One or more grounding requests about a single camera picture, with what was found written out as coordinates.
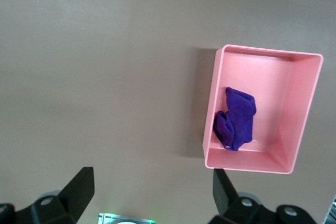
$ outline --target table surface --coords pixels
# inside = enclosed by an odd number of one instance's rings
[[[335,13],[336,0],[1,0],[0,202],[22,209],[93,166],[78,223],[207,223],[214,49],[237,44],[324,55],[294,172],[228,171],[269,209],[321,223],[336,193]]]

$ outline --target pink plastic bin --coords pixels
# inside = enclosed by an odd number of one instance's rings
[[[289,174],[308,117],[322,55],[226,45],[217,50],[203,138],[205,166]],[[227,111],[225,88],[256,101],[253,140],[225,150],[213,131],[214,115]]]

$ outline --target screw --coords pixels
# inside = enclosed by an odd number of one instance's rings
[[[41,204],[41,206],[45,206],[45,205],[49,204],[52,200],[53,200],[53,198],[49,197],[49,198],[46,198],[46,199],[42,200],[40,204]]]
[[[6,210],[6,206],[0,207],[0,214]]]
[[[285,213],[291,216],[297,216],[298,213],[291,207],[285,207]]]
[[[245,206],[245,207],[251,207],[253,204],[252,204],[252,201],[250,201],[249,199],[242,199],[241,200],[241,203]]]

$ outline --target purple cloth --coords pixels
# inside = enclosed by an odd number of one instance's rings
[[[257,112],[254,97],[241,91],[227,88],[228,111],[218,111],[214,131],[224,148],[237,151],[244,143],[252,141],[253,116]]]

